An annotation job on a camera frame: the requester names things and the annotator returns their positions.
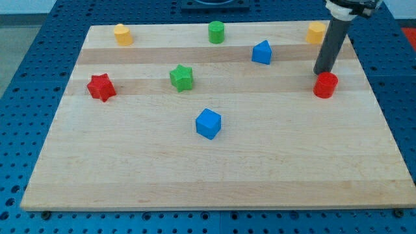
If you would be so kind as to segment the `white black robot arm flange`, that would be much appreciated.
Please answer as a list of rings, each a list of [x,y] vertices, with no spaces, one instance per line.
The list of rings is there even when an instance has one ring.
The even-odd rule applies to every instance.
[[[326,0],[325,7],[337,20],[352,21],[355,17],[370,18],[382,0]]]

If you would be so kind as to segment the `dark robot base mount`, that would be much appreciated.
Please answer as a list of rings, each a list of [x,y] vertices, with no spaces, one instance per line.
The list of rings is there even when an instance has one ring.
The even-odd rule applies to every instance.
[[[250,0],[180,0],[181,10],[249,9]]]

